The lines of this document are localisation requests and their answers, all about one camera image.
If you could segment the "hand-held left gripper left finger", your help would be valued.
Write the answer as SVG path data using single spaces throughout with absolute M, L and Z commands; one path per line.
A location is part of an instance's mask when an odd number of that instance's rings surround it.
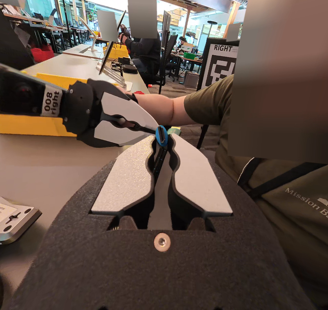
M 148 162 L 154 155 L 155 141 L 155 136 L 148 136 L 117 157 L 91 208 L 92 214 L 119 216 L 152 194 L 154 179 Z

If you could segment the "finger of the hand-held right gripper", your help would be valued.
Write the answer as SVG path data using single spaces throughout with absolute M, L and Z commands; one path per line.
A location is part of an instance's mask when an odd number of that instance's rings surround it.
M 155 134 L 158 128 L 156 120 L 126 94 L 120 91 L 118 93 L 119 95 L 114 95 L 105 92 L 102 95 L 104 114 L 110 116 L 111 121 L 116 121 L 122 128 Z
M 134 131 L 128 127 L 116 127 L 106 120 L 102 120 L 94 131 L 95 138 L 118 146 L 133 145 L 151 135 L 155 135 L 155 131 Z

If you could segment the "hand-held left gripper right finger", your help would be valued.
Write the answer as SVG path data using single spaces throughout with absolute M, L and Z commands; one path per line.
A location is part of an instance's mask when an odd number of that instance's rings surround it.
M 169 135 L 172 189 L 178 200 L 200 211 L 202 217 L 231 216 L 232 208 L 209 161 L 177 134 Z

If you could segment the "black hdmi cable teal plugs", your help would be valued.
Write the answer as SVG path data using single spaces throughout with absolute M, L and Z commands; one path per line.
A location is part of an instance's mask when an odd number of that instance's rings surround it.
M 165 160 L 166 154 L 168 152 L 168 141 L 169 135 L 177 134 L 181 135 L 181 127 L 170 127 L 168 130 L 160 125 L 156 129 L 156 141 L 159 145 L 159 151 L 154 162 L 153 176 L 154 176 L 154 185 L 156 185 L 160 170 L 162 168 L 163 162 Z

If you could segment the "person's right forearm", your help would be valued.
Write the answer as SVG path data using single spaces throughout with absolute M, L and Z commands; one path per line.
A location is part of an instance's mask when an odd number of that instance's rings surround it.
M 184 108 L 186 96 L 170 99 L 159 94 L 135 94 L 138 104 L 147 111 L 159 125 L 185 126 L 196 124 Z

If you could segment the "computer monitor on metal stand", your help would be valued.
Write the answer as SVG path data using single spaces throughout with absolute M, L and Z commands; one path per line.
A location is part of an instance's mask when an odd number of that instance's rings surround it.
M 121 22 L 125 16 L 126 10 L 121 14 L 121 17 L 117 23 L 114 12 L 109 11 L 97 11 L 97 19 L 99 30 L 102 36 L 102 39 L 106 42 L 109 42 L 107 46 L 104 57 L 102 58 L 101 63 L 98 63 L 96 69 L 99 71 L 99 75 L 102 73 L 106 74 L 114 81 L 115 84 L 121 86 L 125 90 L 128 90 L 128 86 L 125 83 L 124 77 L 121 73 L 116 73 L 111 69 L 111 66 L 107 66 L 107 61 L 110 58 L 110 53 L 113 49 L 115 42 L 117 42 L 118 30 L 120 28 Z

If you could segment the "small yellow bin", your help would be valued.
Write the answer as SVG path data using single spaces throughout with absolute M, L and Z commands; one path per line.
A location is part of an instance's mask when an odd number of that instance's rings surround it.
M 125 45 L 115 43 L 109 54 L 108 60 L 118 59 L 119 57 L 129 57 L 129 53 Z

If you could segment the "yellow plastic bin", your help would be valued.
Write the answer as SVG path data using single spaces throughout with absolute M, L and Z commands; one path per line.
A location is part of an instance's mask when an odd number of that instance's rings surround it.
M 51 74 L 37 74 L 32 76 L 39 78 L 43 81 L 53 83 L 64 89 L 68 89 L 69 85 L 80 81 L 87 83 L 87 80 L 64 77 Z M 31 117 L 24 115 L 4 115 L 1 114 L 1 134 L 13 135 L 46 135 L 46 136 L 74 136 L 71 132 L 67 132 L 63 125 L 62 118 L 49 118 L 49 117 Z

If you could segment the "red bag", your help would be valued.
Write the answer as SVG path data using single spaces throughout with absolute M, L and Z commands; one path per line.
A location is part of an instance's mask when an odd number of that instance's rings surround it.
M 31 54 L 36 63 L 40 63 L 55 57 L 50 44 L 42 45 L 41 48 L 31 48 Z

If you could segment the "black office chair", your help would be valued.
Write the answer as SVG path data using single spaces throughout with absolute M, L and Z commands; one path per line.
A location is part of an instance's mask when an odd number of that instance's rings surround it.
M 158 94 L 161 94 L 162 87 L 166 83 L 166 65 L 169 61 L 169 56 L 174 48 L 174 45 L 176 44 L 178 35 L 169 36 L 169 33 L 167 34 L 167 40 L 164 48 L 164 52 L 161 57 L 160 66 L 159 66 L 159 72 L 157 75 L 150 78 L 150 84 L 151 85 L 158 85 L 159 91 Z

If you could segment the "grey floor bin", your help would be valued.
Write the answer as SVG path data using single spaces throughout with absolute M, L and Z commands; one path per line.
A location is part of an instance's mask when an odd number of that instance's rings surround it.
M 183 80 L 183 85 L 185 87 L 195 89 L 195 88 L 197 88 L 198 81 L 199 81 L 198 73 L 186 71 L 186 73 L 184 75 L 184 80 Z

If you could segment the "person's olive shirt torso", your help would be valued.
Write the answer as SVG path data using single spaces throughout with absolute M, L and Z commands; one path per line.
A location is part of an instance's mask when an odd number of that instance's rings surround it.
M 219 125 L 215 162 L 255 201 L 271 223 L 301 287 L 318 309 L 328 297 L 327 165 L 228 155 L 234 75 L 184 100 L 196 123 Z

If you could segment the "black white tag sign board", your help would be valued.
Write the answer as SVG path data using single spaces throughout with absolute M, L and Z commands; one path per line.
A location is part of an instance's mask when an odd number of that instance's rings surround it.
M 225 38 L 207 38 L 196 90 L 234 74 L 239 44 L 240 40 L 228 42 Z

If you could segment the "grey metal mounting plate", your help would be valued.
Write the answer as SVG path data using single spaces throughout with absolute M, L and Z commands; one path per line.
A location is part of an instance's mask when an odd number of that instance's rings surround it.
M 12 204 L 0 197 L 0 244 L 18 240 L 41 215 L 35 207 Z

